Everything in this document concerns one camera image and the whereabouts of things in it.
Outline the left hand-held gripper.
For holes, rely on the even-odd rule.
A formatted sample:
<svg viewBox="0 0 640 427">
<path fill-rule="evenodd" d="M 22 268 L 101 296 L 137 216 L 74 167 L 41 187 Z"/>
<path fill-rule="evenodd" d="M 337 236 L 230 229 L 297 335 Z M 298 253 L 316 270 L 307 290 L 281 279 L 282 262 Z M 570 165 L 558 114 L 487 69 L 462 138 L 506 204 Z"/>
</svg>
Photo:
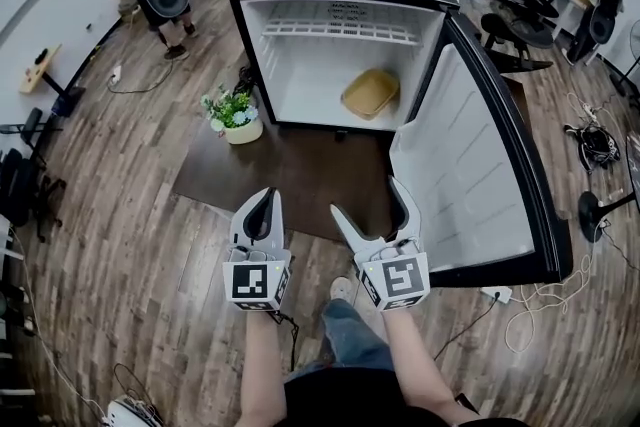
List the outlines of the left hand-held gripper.
<svg viewBox="0 0 640 427">
<path fill-rule="evenodd" d="M 223 263 L 226 300 L 244 311 L 279 311 L 291 278 L 292 254 L 285 247 L 276 188 L 265 188 L 242 204 L 232 217 L 230 240 Z"/>
</svg>

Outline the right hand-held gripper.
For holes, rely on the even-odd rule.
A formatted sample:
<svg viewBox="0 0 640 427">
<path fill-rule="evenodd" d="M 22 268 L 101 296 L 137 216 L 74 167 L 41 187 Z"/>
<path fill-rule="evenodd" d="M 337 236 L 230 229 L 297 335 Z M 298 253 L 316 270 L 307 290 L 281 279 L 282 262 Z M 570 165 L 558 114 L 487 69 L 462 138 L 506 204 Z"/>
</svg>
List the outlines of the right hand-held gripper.
<svg viewBox="0 0 640 427">
<path fill-rule="evenodd" d="M 431 291 L 427 254 L 416 239 L 420 210 L 394 176 L 389 177 L 389 191 L 392 231 L 387 243 L 381 236 L 366 237 L 339 205 L 330 205 L 334 222 L 354 254 L 358 279 L 380 312 L 417 305 Z"/>
</svg>

